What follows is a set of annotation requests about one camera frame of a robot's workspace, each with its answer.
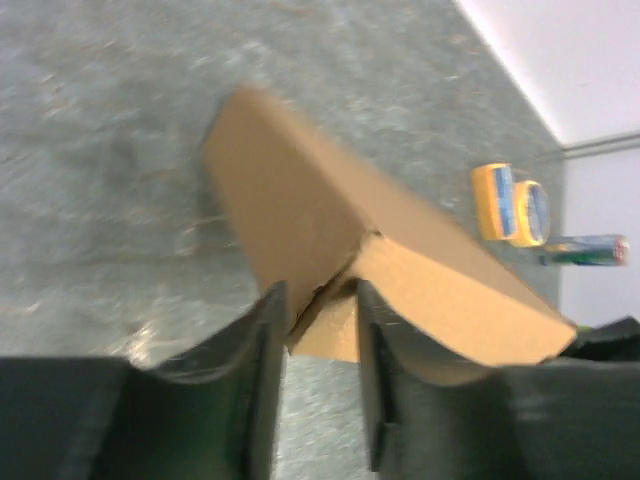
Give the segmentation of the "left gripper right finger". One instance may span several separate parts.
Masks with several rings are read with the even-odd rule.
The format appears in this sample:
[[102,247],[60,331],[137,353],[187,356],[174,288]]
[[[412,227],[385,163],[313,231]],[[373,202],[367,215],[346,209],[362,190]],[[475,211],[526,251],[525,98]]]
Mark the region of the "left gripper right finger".
[[635,479],[639,361],[485,367],[357,286],[359,380],[381,479]]

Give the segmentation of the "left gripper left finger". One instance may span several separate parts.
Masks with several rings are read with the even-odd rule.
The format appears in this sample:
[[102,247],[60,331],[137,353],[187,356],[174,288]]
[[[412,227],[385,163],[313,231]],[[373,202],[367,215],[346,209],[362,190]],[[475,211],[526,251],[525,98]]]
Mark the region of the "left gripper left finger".
[[117,357],[1,360],[5,479],[267,479],[287,286],[194,347],[142,369]]

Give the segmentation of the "brown cardboard box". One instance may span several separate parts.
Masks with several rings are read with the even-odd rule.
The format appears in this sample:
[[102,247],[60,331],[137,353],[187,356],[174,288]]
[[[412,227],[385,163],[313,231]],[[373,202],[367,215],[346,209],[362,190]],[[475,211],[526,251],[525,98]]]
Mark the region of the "brown cardboard box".
[[536,365],[576,338],[452,218],[263,90],[223,101],[204,164],[258,286],[288,285],[294,355],[363,361],[367,302],[397,361],[435,383]]

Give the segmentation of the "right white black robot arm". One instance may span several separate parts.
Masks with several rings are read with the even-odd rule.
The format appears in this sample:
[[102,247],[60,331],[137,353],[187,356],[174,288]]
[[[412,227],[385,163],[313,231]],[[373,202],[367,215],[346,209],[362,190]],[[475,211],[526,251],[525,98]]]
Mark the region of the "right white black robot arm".
[[598,362],[638,362],[639,321],[626,316],[599,327],[579,327],[562,356]]

